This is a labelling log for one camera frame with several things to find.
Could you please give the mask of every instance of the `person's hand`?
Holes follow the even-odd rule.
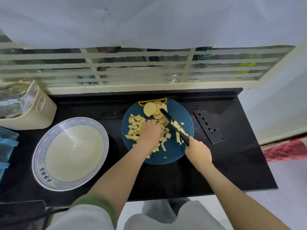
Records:
[[[144,142],[150,149],[149,153],[157,146],[161,137],[161,125],[148,120],[143,124],[140,142]]]
[[[189,136],[189,147],[186,146],[185,154],[190,162],[199,171],[200,165],[206,162],[212,162],[210,149],[200,141],[197,141],[192,136]]]

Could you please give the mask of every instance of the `kitchen knife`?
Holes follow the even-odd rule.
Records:
[[[169,122],[171,122],[171,120],[174,121],[174,119],[166,112],[165,109],[163,109],[163,108],[160,109],[160,112],[166,117],[166,119],[167,119]],[[179,132],[180,137],[183,139],[183,141],[185,142],[185,144],[186,144],[187,146],[189,146],[189,138],[188,138],[186,135],[184,135],[181,131],[178,131],[178,129],[175,128],[173,125],[172,125],[172,127],[173,127],[177,132]]]

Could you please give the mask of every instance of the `cutting board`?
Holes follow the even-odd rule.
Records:
[[[192,122],[192,118],[189,115],[188,111],[178,102],[167,98],[167,102],[165,103],[167,105],[168,113],[174,118],[174,121],[177,121],[179,124],[182,122],[184,125],[182,125],[182,128],[186,133],[188,133],[190,136],[194,136],[194,126]],[[135,143],[134,141],[127,139],[125,135],[129,131],[128,125],[129,122],[129,116],[130,114],[133,115],[141,115],[145,119],[153,119],[153,117],[147,117],[143,112],[143,106],[141,106],[138,102],[133,104],[125,113],[124,118],[122,120],[122,139],[124,141],[124,144],[128,150],[132,149],[132,145]],[[180,145],[176,141],[176,131],[175,129],[170,126],[169,123],[166,127],[170,129],[171,138],[167,139],[167,142],[164,143],[164,147],[166,151],[163,151],[162,147],[159,147],[159,152],[152,153],[150,155],[149,159],[145,160],[145,163],[152,164],[152,165],[165,165],[172,163],[179,158],[181,158],[185,154],[185,147],[186,144],[182,143]]]

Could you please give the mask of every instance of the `forearm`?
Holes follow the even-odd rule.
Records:
[[[290,230],[258,202],[242,192],[210,162],[200,166],[235,230]]]
[[[102,195],[110,201],[117,213],[117,218],[119,218],[140,167],[149,152],[150,149],[146,142],[138,142],[94,184],[88,193]]]

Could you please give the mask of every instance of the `black granite counter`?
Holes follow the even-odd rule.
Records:
[[[139,100],[171,97],[190,113],[197,140],[212,152],[213,163],[241,190],[277,188],[255,135],[237,98],[242,89],[155,91],[138,93],[54,96],[58,110],[52,125],[42,130],[18,131],[19,146],[10,158],[0,189],[0,202],[43,200],[47,207],[69,206],[126,153],[121,122],[128,108]],[[195,110],[210,113],[224,141],[212,145],[193,115]],[[100,122],[109,135],[110,148],[104,165],[93,179],[71,191],[55,192],[41,187],[33,177],[31,159],[40,138],[55,124],[72,117],[89,117]],[[189,197],[213,191],[186,156],[167,165],[143,164],[129,201]]]

